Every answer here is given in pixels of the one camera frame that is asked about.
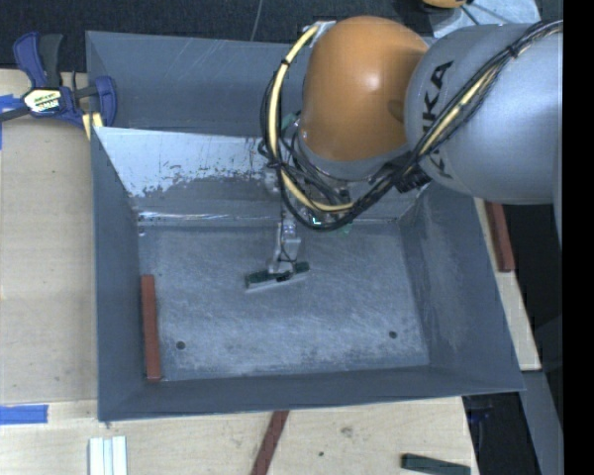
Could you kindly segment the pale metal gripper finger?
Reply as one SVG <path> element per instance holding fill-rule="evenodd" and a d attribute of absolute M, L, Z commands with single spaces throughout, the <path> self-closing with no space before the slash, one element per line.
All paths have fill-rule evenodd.
<path fill-rule="evenodd" d="M 269 272 L 287 272 L 289 269 L 289 257 L 284 252 L 283 246 L 283 223 L 278 222 L 274 235 L 274 247 L 271 257 L 268 260 Z"/>
<path fill-rule="evenodd" d="M 299 237 L 288 237 L 281 241 L 282 273 L 288 275 L 295 273 L 300 246 L 301 239 Z"/>

